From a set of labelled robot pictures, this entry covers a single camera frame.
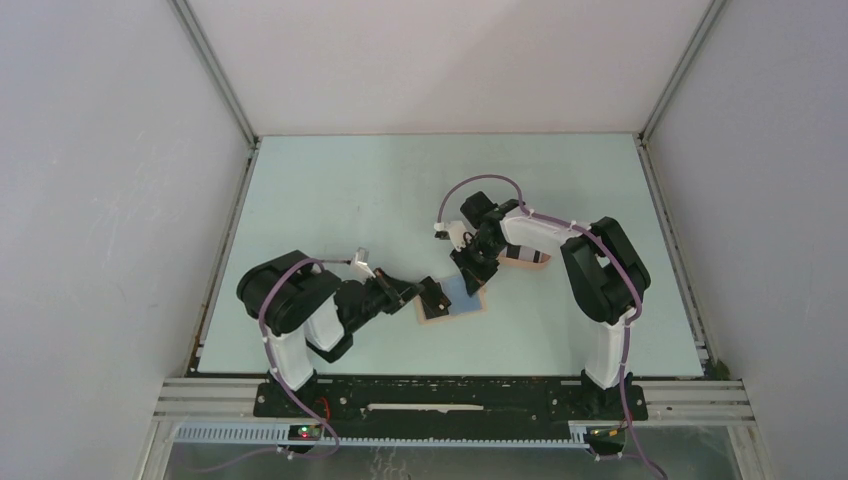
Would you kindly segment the beige leather card holder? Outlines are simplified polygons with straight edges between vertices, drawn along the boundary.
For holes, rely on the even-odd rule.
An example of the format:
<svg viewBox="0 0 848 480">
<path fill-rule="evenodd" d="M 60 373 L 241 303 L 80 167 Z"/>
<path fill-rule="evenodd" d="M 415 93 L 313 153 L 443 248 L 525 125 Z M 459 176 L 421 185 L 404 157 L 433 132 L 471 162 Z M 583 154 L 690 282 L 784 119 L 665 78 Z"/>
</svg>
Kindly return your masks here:
<svg viewBox="0 0 848 480">
<path fill-rule="evenodd" d="M 448 316 L 436 318 L 433 320 L 425 320 L 420 300 L 419 298 L 415 298 L 414 305 L 416 309 L 416 318 L 421 325 L 431 325 L 439 322 L 446 322 L 449 320 L 455 320 L 462 316 L 484 313 L 487 311 L 487 305 L 485 300 L 485 287 L 479 290 L 475 295 L 469 296 L 466 292 L 466 288 L 461 275 L 443 277 L 434 280 L 442 285 L 446 296 L 452 303 L 452 305 L 449 307 L 450 314 Z"/>
</svg>

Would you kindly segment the white credit card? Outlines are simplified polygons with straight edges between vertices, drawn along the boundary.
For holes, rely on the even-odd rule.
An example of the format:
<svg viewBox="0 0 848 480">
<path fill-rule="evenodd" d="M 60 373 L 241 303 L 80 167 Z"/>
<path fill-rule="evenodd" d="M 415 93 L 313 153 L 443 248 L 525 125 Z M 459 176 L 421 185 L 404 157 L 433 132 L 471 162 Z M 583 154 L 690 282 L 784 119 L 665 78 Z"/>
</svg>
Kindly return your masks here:
<svg viewBox="0 0 848 480">
<path fill-rule="evenodd" d="M 508 245 L 505 249 L 504 256 L 507 259 L 525 263 L 539 263 L 542 258 L 542 254 L 537 250 L 518 245 Z"/>
</svg>

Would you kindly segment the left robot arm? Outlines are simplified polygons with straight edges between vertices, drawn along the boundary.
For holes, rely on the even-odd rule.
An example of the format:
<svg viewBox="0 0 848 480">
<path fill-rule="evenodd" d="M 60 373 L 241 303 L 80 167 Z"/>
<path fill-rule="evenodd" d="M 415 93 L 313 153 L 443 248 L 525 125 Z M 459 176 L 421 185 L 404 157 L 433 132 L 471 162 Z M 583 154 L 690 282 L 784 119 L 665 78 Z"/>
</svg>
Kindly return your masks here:
<svg viewBox="0 0 848 480">
<path fill-rule="evenodd" d="M 367 256 L 360 248 L 337 260 L 355 276 L 343 280 L 327 268 L 329 260 L 293 250 L 248 270 L 238 283 L 237 298 L 259 324 L 270 373 L 282 385 L 277 402 L 292 416 L 308 414 L 316 403 L 308 383 L 312 353 L 327 363 L 339 360 L 370 320 L 397 313 L 425 291 L 421 282 L 370 267 Z"/>
</svg>

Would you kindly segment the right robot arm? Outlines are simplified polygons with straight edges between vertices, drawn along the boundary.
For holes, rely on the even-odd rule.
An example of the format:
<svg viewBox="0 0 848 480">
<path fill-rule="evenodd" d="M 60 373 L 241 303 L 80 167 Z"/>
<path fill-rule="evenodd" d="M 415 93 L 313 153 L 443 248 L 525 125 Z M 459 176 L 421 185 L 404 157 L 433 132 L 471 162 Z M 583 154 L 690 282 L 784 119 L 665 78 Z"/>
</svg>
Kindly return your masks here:
<svg viewBox="0 0 848 480">
<path fill-rule="evenodd" d="M 519 199 L 500 205 L 484 193 L 468 197 L 461 221 L 439 221 L 439 238 L 453 245 L 451 259 L 468 295 L 498 271 L 509 246 L 548 256 L 560 254 L 575 301 L 597 325 L 597 340 L 583 370 L 593 383 L 581 392 L 585 411 L 606 418 L 622 403 L 618 388 L 628 376 L 630 327 L 642 311 L 651 278 L 617 220 L 581 224 L 537 213 Z"/>
</svg>

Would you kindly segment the pink oval tray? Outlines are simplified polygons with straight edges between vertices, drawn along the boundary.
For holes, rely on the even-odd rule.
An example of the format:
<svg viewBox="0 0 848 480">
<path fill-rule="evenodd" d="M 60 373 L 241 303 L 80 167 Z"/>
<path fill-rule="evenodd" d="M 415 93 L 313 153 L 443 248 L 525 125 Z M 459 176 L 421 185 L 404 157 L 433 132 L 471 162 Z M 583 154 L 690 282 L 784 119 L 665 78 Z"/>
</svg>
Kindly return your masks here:
<svg viewBox="0 0 848 480">
<path fill-rule="evenodd" d="M 506 266 L 529 270 L 544 269 L 551 256 L 526 246 L 508 244 L 499 254 L 498 261 Z"/>
</svg>

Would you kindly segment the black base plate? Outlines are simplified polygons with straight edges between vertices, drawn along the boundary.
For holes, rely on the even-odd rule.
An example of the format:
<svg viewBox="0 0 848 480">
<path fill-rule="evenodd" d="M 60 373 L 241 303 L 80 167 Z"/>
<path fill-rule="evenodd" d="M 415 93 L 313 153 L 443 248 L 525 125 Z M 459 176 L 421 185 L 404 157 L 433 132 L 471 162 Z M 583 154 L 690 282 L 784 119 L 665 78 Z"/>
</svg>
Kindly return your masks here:
<svg viewBox="0 0 848 480">
<path fill-rule="evenodd" d="M 568 440 L 580 422 L 645 421 L 643 389 L 603 390 L 586 376 L 386 376 L 317 374 L 289 397 L 257 387 L 258 418 L 303 418 L 305 408 L 349 440 Z"/>
</svg>

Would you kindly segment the aluminium frame rail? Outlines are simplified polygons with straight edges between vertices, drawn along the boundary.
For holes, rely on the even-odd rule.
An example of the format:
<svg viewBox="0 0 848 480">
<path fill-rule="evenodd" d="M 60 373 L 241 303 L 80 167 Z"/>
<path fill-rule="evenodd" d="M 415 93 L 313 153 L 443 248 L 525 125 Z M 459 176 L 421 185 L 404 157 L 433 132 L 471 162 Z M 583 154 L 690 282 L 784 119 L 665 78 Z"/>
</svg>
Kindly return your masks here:
<svg viewBox="0 0 848 480">
<path fill-rule="evenodd" d="M 743 385 L 631 380 L 599 390 L 575 377 L 320 375 L 302 396 L 260 378 L 167 380 L 154 411 L 177 440 L 306 448 L 579 448 L 631 426 L 751 426 Z"/>
</svg>

